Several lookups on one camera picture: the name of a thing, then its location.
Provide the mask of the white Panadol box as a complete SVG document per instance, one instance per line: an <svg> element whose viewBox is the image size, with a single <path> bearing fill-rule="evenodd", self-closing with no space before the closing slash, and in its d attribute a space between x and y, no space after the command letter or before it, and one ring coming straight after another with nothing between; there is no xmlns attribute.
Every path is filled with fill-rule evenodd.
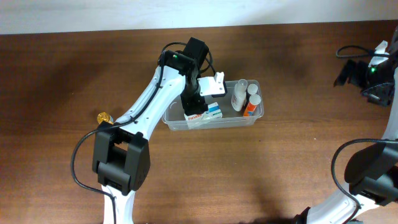
<svg viewBox="0 0 398 224"><path fill-rule="evenodd" d="M209 123L213 119L222 118L223 114L217 102L208 105L208 110L202 114L184 115L189 129L195 129L199 126Z"/></svg>

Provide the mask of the white spray bottle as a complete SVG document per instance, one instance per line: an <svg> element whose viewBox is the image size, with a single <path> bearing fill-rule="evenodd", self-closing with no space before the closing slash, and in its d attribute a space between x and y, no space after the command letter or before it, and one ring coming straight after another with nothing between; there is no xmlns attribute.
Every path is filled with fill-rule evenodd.
<svg viewBox="0 0 398 224"><path fill-rule="evenodd" d="M240 79L234 86L234 91L231 97L231 105L237 112L241 111L246 103L247 87L248 81L245 79Z"/></svg>

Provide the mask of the dark bottle white cap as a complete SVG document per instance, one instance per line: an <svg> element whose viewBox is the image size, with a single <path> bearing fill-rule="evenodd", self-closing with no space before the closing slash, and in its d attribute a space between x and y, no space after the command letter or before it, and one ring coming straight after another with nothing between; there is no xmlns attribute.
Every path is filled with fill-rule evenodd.
<svg viewBox="0 0 398 224"><path fill-rule="evenodd" d="M254 84L254 83L252 83L252 84L249 84L248 85L248 87L247 87L247 89L246 89L246 91L247 91L247 94L248 95L254 95L254 94L256 94L257 93L257 91L258 91L258 86L256 85L256 84Z"/></svg>

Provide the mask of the orange tube white cap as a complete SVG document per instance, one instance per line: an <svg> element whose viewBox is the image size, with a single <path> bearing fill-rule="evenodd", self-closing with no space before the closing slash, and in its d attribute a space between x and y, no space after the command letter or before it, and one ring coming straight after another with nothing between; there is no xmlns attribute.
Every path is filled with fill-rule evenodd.
<svg viewBox="0 0 398 224"><path fill-rule="evenodd" d="M252 116L261 102L261 97L258 94L253 94L249 97L248 105L243 113L244 117Z"/></svg>

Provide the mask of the small gold-lidded balm jar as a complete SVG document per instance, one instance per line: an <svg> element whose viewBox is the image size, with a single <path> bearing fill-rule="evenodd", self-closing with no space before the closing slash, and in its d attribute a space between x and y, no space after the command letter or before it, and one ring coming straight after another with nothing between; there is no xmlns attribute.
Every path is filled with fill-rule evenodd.
<svg viewBox="0 0 398 224"><path fill-rule="evenodd" d="M114 124L114 120L113 117L106 113L106 112L101 112L97 115L96 120L99 124L101 124L102 122L107 122L109 124Z"/></svg>

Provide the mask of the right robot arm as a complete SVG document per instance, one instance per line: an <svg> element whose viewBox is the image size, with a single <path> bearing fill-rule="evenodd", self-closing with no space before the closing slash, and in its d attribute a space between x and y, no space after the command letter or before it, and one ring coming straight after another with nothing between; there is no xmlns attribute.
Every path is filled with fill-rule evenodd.
<svg viewBox="0 0 398 224"><path fill-rule="evenodd" d="M380 139L354 139L342 144L331 160L331 176L337 187L323 203L306 208L293 218L293 223L357 223L357 216L391 202L397 202L397 34L383 40L375 49L363 54L342 55L344 65L334 86L345 83L360 88L360 94L375 105L390 106L388 124ZM336 177L336 160L350 145L370 145L348 161L344 183Z"/></svg>

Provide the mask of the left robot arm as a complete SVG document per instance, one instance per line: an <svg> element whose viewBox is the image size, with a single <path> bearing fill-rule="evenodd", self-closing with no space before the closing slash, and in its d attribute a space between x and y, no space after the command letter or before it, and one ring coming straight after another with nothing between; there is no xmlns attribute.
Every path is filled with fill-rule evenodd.
<svg viewBox="0 0 398 224"><path fill-rule="evenodd" d="M163 49L152 81L115 123L94 131L92 169L104 196L104 223L132 223L136 191L150 169L149 139L169 104L180 97L187 116L207 111L201 66L210 55L201 40L190 38L182 51Z"/></svg>

